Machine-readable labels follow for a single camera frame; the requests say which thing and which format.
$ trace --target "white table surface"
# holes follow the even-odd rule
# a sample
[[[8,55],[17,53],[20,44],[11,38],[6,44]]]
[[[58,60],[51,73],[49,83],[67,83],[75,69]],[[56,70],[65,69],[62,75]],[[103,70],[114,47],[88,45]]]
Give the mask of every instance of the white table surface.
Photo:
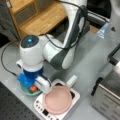
[[[116,46],[112,40],[101,39],[89,32],[79,43],[73,65],[69,69],[56,71],[49,63],[44,63],[45,75],[51,81],[56,78],[67,81],[72,75],[78,77],[78,81],[73,88],[80,93],[81,98],[64,120],[107,120],[91,106],[92,96],[90,94],[97,78],[106,76],[112,70],[112,65],[107,62],[107,56]],[[21,72],[15,64],[19,59],[19,48],[17,46],[12,45],[5,51],[4,63],[9,70],[16,73]],[[44,120],[33,107],[37,96],[24,95],[18,87],[16,78],[5,71],[1,63],[0,81],[41,120]]]

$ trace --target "wire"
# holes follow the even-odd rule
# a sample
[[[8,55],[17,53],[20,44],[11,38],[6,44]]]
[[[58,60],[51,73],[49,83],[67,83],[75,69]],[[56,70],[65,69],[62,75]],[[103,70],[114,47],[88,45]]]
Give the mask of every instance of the wire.
[[[16,73],[11,72],[10,70],[8,70],[8,69],[5,67],[4,62],[3,62],[3,55],[4,55],[5,50],[6,50],[11,44],[13,44],[13,43],[15,43],[15,42],[18,42],[18,41],[12,41],[12,42],[8,43],[8,45],[3,49],[2,54],[1,54],[1,63],[2,63],[3,68],[4,68],[6,71],[8,71],[9,73],[11,73],[11,74],[14,75],[15,77],[17,77],[18,75],[17,75]]]
[[[101,18],[102,20],[105,21],[105,23],[109,23],[104,17],[101,17],[101,16],[99,16],[99,15],[97,15],[97,14],[95,14],[95,13],[92,13],[92,12],[90,12],[90,11],[88,11],[88,13],[90,13],[90,14],[92,14],[92,15],[95,15],[95,16],[97,16],[97,17],[99,17],[99,18]]]
[[[79,10],[81,10],[81,12],[82,12],[83,15],[84,15],[83,9],[82,9],[81,7],[79,7],[78,5],[74,4],[74,3],[65,2],[65,1],[61,1],[61,0],[55,0],[55,1],[61,2],[61,3],[65,3],[65,4],[69,4],[69,5],[73,5],[73,6],[77,7]],[[75,44],[72,45],[71,47],[69,47],[69,48],[62,48],[62,47],[60,47],[60,46],[57,46],[54,42],[52,42],[52,40],[47,36],[47,34],[44,34],[44,35],[48,38],[48,40],[49,40],[55,47],[57,47],[57,48],[59,48],[59,49],[62,49],[62,50],[69,50],[70,48],[73,48],[75,45],[77,45],[77,43],[79,42],[79,39],[78,39],[78,40],[75,42]]]

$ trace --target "bowl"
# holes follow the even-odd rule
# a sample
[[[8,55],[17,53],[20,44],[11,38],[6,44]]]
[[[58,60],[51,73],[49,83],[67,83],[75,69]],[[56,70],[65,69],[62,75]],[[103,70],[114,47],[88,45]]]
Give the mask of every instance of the bowl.
[[[41,93],[41,90],[37,90],[36,92],[31,92],[29,90],[29,88],[26,88],[21,83],[19,83],[19,88],[20,88],[22,93],[24,93],[25,95],[29,95],[29,96],[36,96],[36,95],[39,95]]]

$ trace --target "drawer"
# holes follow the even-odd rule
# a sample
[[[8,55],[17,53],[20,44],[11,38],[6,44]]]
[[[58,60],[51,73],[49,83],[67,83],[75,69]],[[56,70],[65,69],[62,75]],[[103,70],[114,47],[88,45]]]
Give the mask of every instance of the drawer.
[[[36,0],[37,7],[39,11],[43,11],[47,7],[49,7],[51,4],[53,4],[54,0]]]
[[[34,4],[29,5],[25,9],[21,10],[17,14],[15,14],[15,19],[17,24],[20,25],[27,21],[29,18],[36,14]]]

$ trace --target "wooden cabinet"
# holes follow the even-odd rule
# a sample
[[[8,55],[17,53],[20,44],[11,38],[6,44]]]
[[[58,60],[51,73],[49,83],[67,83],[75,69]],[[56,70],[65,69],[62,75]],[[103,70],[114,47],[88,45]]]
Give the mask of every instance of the wooden cabinet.
[[[54,0],[0,0],[0,11],[0,32],[13,40],[48,33],[67,17]]]

